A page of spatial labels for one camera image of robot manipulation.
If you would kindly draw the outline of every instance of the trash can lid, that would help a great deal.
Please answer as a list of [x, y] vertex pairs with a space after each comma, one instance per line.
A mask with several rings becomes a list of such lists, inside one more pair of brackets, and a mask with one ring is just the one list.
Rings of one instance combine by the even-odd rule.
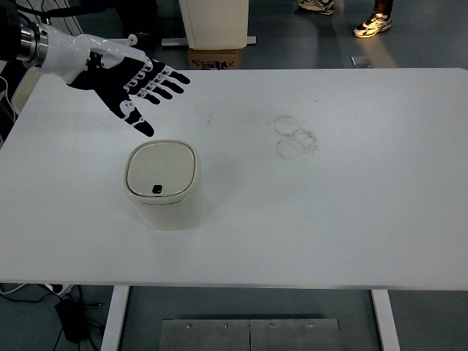
[[138, 146], [130, 155], [127, 190], [142, 203], [176, 203], [197, 186], [199, 172], [196, 151], [190, 145], [154, 140]]

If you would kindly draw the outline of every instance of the person's foot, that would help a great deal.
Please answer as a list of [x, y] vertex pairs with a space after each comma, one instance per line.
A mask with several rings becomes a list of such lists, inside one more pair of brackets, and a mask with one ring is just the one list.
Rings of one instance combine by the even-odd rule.
[[335, 11], [333, 0], [295, 0], [295, 2], [301, 8], [315, 11], [321, 15], [331, 15]]
[[380, 31], [386, 31], [392, 26], [392, 17], [391, 15], [383, 15], [381, 13], [372, 13], [372, 16], [369, 19], [357, 26], [354, 29], [354, 34], [360, 38], [370, 38]]

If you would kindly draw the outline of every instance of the smudge mark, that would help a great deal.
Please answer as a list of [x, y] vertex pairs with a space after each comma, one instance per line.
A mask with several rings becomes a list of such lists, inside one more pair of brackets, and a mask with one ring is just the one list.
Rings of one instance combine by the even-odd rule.
[[282, 159], [297, 159], [306, 154], [313, 154], [318, 148], [315, 134], [302, 128], [301, 123], [291, 116], [278, 116], [273, 127], [282, 139], [276, 144], [278, 155]]

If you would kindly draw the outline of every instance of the table leg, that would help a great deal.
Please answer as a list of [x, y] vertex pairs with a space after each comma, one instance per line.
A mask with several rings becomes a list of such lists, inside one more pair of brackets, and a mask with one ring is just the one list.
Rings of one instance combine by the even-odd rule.
[[110, 300], [101, 351], [118, 351], [130, 286], [116, 285]]
[[387, 290], [371, 290], [374, 302], [377, 325], [379, 327], [380, 343], [383, 351], [400, 351], [396, 334], [395, 320]]

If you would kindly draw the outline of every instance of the white trash can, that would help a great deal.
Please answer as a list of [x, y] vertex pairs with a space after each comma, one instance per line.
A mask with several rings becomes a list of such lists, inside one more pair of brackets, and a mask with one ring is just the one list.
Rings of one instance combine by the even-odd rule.
[[179, 4], [191, 49], [247, 46], [249, 0], [179, 0]]
[[130, 154], [125, 170], [127, 194], [143, 221], [157, 230], [195, 227], [203, 212], [200, 160], [179, 140], [154, 140]]

